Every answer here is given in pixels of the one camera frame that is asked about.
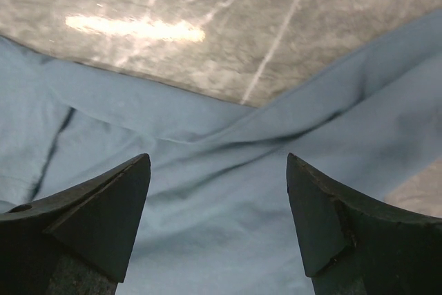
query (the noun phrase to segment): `screw hole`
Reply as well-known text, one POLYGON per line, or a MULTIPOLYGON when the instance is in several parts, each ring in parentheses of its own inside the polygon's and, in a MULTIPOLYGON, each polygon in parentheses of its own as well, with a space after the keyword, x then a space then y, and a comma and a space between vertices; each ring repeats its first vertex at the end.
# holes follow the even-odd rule
POLYGON ((19 205, 18 207, 15 207, 14 209, 11 209, 8 213, 22 212, 22 211, 29 210, 30 208, 32 208, 31 204, 23 204, 23 205, 19 205))

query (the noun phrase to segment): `marble surface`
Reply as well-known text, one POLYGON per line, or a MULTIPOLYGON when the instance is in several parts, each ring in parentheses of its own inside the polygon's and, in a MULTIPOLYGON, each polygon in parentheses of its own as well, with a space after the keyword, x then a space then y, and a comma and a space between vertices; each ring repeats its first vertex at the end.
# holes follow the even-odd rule
MULTIPOLYGON (((0 0, 40 52, 262 106, 442 0, 0 0)), ((442 216, 442 162, 387 197, 442 216)))

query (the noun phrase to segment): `blue fabric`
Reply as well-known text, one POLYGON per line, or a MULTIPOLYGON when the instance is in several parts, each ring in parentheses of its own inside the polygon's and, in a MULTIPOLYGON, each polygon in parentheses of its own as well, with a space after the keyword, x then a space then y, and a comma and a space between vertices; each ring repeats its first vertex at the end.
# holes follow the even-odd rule
POLYGON ((377 199, 440 157, 442 11, 259 109, 0 39, 0 138, 0 200, 13 204, 43 175, 37 198, 151 156, 118 294, 312 295, 287 196, 287 154, 377 199))

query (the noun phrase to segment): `blue cloth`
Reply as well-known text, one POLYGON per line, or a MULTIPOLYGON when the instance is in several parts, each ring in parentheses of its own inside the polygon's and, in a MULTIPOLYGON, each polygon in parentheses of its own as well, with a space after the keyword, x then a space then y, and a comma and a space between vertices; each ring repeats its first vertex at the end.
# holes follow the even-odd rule
POLYGON ((440 157, 442 11, 259 109, 0 39, 0 138, 0 200, 12 204, 40 179, 37 198, 151 156, 118 294, 312 295, 287 196, 287 154, 377 199, 440 157))

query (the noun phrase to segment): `granite surface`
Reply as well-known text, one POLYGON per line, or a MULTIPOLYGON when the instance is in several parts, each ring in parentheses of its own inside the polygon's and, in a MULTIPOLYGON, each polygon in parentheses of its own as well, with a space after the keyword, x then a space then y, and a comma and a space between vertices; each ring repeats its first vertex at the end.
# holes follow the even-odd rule
MULTIPOLYGON (((0 0, 0 34, 59 58, 262 106, 442 0, 0 0)), ((442 216, 442 162, 387 201, 442 216)))

